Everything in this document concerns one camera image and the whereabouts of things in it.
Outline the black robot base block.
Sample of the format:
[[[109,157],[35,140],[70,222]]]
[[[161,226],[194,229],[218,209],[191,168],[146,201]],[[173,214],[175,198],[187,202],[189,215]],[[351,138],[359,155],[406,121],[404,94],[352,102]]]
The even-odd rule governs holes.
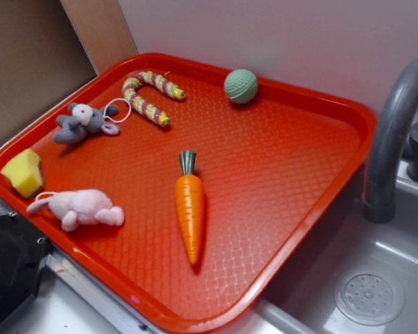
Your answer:
[[[22,215],[0,216],[0,328],[36,300],[49,246]]]

